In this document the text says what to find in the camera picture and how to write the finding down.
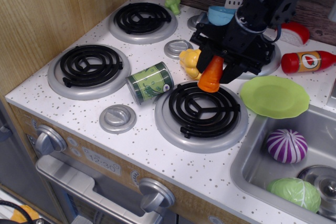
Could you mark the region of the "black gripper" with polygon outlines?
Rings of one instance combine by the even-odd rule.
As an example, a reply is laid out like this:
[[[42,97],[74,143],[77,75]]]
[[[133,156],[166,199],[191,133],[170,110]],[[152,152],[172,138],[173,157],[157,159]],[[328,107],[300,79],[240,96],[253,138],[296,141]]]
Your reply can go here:
[[[239,8],[231,21],[222,26],[199,23],[191,42],[199,45],[201,53],[197,69],[203,73],[215,56],[224,59],[226,67],[220,83],[228,84],[237,79],[249,68],[247,57],[243,52],[257,36],[270,25],[270,13],[266,9]]]

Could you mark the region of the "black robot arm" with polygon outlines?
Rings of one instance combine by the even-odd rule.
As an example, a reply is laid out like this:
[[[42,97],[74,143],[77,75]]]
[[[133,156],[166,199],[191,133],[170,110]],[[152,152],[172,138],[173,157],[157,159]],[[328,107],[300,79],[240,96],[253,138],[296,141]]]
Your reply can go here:
[[[231,21],[223,26],[197,24],[191,41],[201,53],[197,69],[201,81],[230,83],[244,72],[258,75],[274,54],[274,42],[263,36],[267,28],[288,23],[298,0],[244,0]]]

